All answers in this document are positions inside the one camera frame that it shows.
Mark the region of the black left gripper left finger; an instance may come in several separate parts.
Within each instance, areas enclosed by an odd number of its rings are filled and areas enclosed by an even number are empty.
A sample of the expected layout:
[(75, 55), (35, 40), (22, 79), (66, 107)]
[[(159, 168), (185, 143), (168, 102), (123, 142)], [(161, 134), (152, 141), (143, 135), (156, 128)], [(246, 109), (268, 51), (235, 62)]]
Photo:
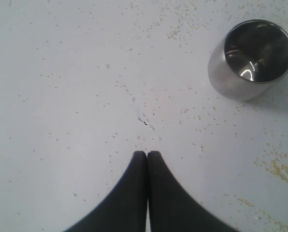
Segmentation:
[(147, 215), (147, 156), (136, 151), (112, 191), (68, 232), (144, 232)]

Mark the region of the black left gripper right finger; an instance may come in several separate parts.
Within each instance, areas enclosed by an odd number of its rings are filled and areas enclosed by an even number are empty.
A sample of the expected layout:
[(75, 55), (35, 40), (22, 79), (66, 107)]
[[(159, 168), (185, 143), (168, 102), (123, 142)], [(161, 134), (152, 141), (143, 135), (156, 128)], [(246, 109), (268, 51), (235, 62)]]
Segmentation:
[(147, 155), (152, 232), (235, 232), (198, 204), (179, 184), (158, 151)]

